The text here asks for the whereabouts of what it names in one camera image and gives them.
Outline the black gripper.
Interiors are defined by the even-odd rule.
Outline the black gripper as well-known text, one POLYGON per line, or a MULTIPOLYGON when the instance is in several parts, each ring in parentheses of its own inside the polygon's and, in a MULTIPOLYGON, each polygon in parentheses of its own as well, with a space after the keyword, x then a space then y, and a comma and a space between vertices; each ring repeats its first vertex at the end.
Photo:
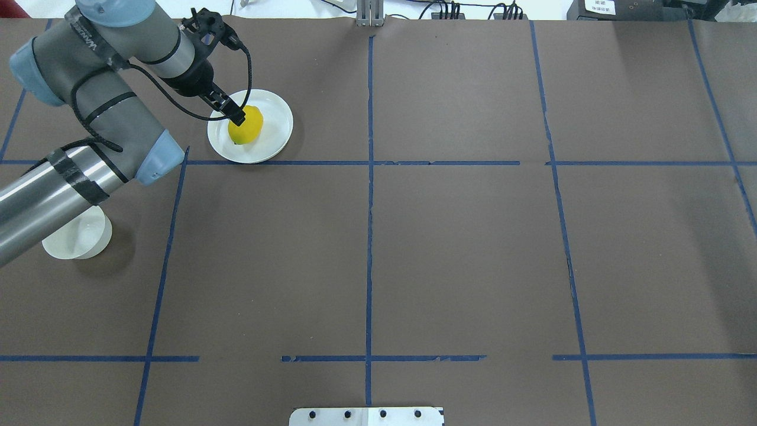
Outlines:
POLYGON ((213 84, 213 68, 208 59, 196 59, 187 71, 175 78, 168 78, 168 86, 184 97, 205 97, 205 103, 219 116, 207 121, 228 120, 236 126, 244 123, 243 107, 238 105, 224 90, 213 84))

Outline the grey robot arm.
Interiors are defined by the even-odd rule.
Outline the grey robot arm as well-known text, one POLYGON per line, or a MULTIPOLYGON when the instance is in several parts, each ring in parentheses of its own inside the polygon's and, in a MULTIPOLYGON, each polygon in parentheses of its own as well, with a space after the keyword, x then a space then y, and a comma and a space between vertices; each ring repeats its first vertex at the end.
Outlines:
POLYGON ((41 102, 67 105, 88 136, 53 149, 2 190, 2 265, 137 180, 151 185, 186 159, 168 129, 125 83, 134 69, 165 95, 197 97, 217 119, 243 124, 242 106, 214 82, 217 45, 250 55, 219 13, 175 22, 155 1, 77 1, 31 38, 11 73, 41 102))

